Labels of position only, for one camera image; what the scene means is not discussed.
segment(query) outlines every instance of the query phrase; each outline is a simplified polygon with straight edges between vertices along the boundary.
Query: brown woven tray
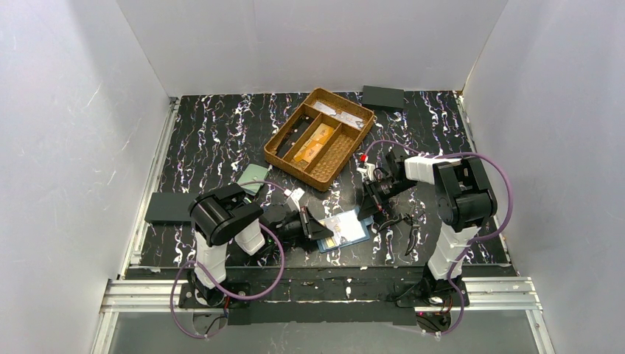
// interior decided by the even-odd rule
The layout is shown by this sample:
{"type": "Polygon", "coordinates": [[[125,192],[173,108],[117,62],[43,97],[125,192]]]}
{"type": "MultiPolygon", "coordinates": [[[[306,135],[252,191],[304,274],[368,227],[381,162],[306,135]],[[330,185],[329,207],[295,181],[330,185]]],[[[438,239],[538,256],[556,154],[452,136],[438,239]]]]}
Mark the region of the brown woven tray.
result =
{"type": "Polygon", "coordinates": [[[348,162],[349,157],[356,151],[358,145],[363,142],[363,139],[365,139],[365,136],[369,130],[371,130],[373,121],[373,111],[333,94],[332,92],[322,88],[316,88],[315,91],[311,92],[308,97],[306,97],[306,100],[299,105],[286,123],[278,130],[276,135],[265,145],[265,160],[290,175],[301,179],[317,190],[325,192],[348,162]],[[345,111],[361,118],[364,126],[362,129],[358,130],[334,117],[317,111],[313,108],[313,105],[318,100],[334,108],[336,111],[345,111]],[[314,120],[304,134],[302,134],[291,149],[289,149],[287,154],[284,155],[284,158],[281,159],[276,156],[278,144],[283,140],[290,127],[302,114],[306,114],[314,120]],[[335,129],[331,137],[310,163],[304,160],[296,162],[293,158],[321,123],[327,124],[335,129]]]}

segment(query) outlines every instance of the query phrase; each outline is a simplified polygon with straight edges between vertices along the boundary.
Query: metal frame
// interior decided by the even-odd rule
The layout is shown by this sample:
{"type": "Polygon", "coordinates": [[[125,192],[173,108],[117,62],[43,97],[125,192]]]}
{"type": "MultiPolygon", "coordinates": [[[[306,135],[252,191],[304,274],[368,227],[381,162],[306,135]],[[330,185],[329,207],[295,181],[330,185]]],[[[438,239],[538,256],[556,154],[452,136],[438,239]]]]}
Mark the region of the metal frame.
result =
{"type": "MultiPolygon", "coordinates": [[[[469,144],[472,150],[475,151],[469,119],[462,104],[462,97],[458,95],[455,97],[469,144]]],[[[125,274],[129,267],[138,265],[141,259],[145,232],[147,231],[147,223],[144,222],[143,218],[150,196],[158,187],[179,106],[180,99],[172,100],[170,113],[158,141],[156,154],[136,216],[134,233],[120,268],[120,280],[110,281],[105,291],[96,338],[91,349],[92,353],[109,352],[119,313],[170,311],[172,280],[125,280],[125,274]]],[[[499,226],[497,218],[495,218],[495,223],[499,226]]],[[[506,242],[502,237],[500,239],[506,251],[506,256],[510,261],[506,242]]],[[[524,310],[527,313],[528,323],[531,326],[539,353],[554,353],[547,328],[542,319],[542,305],[530,277],[465,277],[463,281],[467,284],[467,292],[471,302],[471,305],[466,310],[524,310]]],[[[175,304],[178,304],[181,286],[185,283],[186,280],[181,280],[176,286],[174,291],[175,304]]],[[[415,308],[417,312],[435,310],[438,309],[433,309],[432,307],[415,308]]],[[[221,309],[189,310],[175,308],[175,311],[211,313],[220,312],[221,309]]]]}

